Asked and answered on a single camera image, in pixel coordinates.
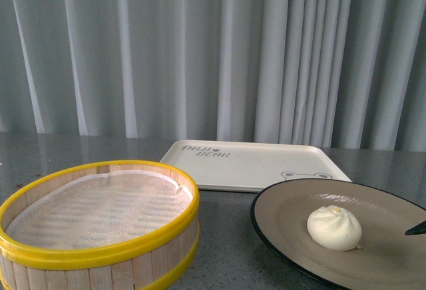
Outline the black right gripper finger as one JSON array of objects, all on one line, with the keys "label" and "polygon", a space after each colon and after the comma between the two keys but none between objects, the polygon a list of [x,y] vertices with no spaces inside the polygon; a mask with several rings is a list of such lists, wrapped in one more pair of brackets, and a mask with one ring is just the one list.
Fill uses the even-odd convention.
[{"label": "black right gripper finger", "polygon": [[426,221],[418,223],[416,226],[408,229],[405,232],[405,235],[421,235],[426,234]]}]

